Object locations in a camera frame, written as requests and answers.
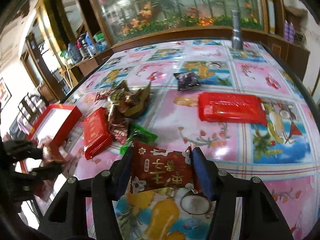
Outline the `pink bear snack packet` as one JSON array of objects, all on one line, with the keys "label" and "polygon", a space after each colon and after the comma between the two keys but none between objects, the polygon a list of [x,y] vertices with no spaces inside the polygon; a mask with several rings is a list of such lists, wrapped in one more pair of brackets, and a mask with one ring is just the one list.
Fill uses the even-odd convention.
[{"label": "pink bear snack packet", "polygon": [[59,150],[60,146],[57,146],[56,142],[53,140],[53,137],[46,136],[39,140],[37,148],[41,149],[43,152],[42,160],[45,165],[53,163],[63,165],[67,163],[66,159],[61,154],[62,151]]}]

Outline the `red gift box tray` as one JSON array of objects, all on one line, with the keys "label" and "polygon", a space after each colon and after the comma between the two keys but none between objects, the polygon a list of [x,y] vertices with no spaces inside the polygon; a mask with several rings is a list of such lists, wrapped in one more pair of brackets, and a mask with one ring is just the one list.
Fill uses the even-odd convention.
[{"label": "red gift box tray", "polygon": [[63,175],[71,176],[75,170],[72,149],[82,136],[82,130],[76,124],[82,117],[74,105],[49,105],[37,119],[27,136],[37,146],[39,140],[46,136],[53,137],[67,163],[63,164]]}]

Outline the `red rectangular snack packet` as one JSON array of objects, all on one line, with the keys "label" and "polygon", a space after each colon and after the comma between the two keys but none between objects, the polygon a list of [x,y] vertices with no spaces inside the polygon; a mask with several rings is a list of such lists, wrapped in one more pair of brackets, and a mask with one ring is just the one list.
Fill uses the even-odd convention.
[{"label": "red rectangular snack packet", "polygon": [[84,118],[84,154],[87,160],[106,150],[114,140],[106,114],[106,109],[100,107]]}]

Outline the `dark red snack packet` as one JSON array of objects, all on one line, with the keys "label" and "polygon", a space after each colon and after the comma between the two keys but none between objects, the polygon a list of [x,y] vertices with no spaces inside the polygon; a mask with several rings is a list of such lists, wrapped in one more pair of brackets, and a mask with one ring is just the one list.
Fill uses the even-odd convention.
[{"label": "dark red snack packet", "polygon": [[193,168],[191,147],[180,152],[133,141],[131,193],[165,187],[186,188],[194,194],[202,192]]}]

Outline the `green snack packet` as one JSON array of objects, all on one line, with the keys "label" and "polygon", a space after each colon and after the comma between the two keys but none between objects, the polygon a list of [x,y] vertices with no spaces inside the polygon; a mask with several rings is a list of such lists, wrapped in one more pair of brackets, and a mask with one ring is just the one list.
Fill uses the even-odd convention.
[{"label": "green snack packet", "polygon": [[129,124],[129,135],[125,140],[124,145],[120,147],[119,153],[120,155],[124,155],[126,150],[133,145],[133,141],[140,141],[145,144],[154,144],[158,136],[154,133],[151,133],[147,129],[137,125],[137,124]]}]

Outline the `large red packet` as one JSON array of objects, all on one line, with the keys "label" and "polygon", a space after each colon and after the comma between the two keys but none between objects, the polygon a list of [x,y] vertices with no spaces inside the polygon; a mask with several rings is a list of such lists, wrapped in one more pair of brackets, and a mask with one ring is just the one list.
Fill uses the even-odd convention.
[{"label": "large red packet", "polygon": [[203,92],[197,111],[201,121],[267,125],[263,102],[255,95]]}]

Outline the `brown gold snack bag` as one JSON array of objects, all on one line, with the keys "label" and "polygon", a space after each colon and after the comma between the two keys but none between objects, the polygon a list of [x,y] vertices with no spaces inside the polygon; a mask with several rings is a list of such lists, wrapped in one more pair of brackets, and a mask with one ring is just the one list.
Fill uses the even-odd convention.
[{"label": "brown gold snack bag", "polygon": [[107,99],[122,116],[137,119],[145,113],[150,103],[151,82],[139,90],[130,90],[127,81],[123,80],[112,87],[107,93]]}]

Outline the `colourful fruit pattern tablecloth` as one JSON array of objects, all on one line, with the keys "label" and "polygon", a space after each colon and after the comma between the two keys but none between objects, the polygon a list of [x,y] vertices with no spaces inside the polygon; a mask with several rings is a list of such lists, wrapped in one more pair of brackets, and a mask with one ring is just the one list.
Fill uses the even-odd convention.
[{"label": "colourful fruit pattern tablecloth", "polygon": [[[165,42],[120,51],[63,103],[83,113],[66,142],[70,174],[94,177],[121,159],[119,142],[91,160],[84,157],[83,118],[107,100],[98,93],[126,81],[130,90],[151,83],[150,106],[133,121],[157,135],[158,148],[184,151],[200,147],[207,159],[236,178],[260,177],[283,213],[293,239],[304,239],[319,220],[319,110],[299,79],[258,43],[236,52],[229,40]],[[174,73],[194,72],[199,88],[178,91]],[[202,92],[252,94],[261,98],[267,126],[205,122],[197,113]],[[161,189],[114,202],[123,239],[206,239],[215,202],[185,189]],[[156,236],[150,223],[164,228],[168,211],[174,224]]]}]

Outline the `blue thermos flask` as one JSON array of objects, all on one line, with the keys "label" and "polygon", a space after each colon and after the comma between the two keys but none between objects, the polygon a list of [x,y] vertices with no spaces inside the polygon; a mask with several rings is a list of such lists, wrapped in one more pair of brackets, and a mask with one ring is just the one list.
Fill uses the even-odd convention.
[{"label": "blue thermos flask", "polygon": [[92,43],[88,33],[86,33],[86,35],[85,35],[85,41],[86,41],[87,50],[88,50],[90,56],[95,55],[95,47],[93,46],[93,43]]}]

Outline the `dark purple snack packet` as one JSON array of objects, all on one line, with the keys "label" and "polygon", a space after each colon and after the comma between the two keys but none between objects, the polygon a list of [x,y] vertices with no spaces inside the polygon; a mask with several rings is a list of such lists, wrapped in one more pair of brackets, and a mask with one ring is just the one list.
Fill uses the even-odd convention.
[{"label": "dark purple snack packet", "polygon": [[174,73],[174,77],[177,80],[177,90],[185,91],[194,87],[200,87],[200,82],[194,72],[181,72]]}]

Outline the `silver flashlight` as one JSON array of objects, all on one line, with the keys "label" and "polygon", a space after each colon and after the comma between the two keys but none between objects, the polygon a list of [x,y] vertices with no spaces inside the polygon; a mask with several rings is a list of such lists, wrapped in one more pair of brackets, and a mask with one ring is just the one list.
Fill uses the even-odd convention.
[{"label": "silver flashlight", "polygon": [[232,10],[232,48],[235,50],[243,50],[242,31],[240,27],[240,12]]}]

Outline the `purple bottles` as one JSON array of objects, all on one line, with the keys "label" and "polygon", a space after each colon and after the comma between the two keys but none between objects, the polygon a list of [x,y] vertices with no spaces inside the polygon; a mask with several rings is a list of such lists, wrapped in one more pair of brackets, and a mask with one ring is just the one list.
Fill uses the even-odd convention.
[{"label": "purple bottles", "polygon": [[284,39],[290,43],[294,43],[295,39],[295,28],[292,22],[284,22]]}]

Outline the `large glass aquarium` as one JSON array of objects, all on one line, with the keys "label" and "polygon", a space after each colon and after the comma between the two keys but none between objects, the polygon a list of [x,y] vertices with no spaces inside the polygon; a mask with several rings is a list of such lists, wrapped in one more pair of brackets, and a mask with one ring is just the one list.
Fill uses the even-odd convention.
[{"label": "large glass aquarium", "polygon": [[240,25],[262,30],[260,0],[98,0],[106,27],[116,43],[173,28]]}]

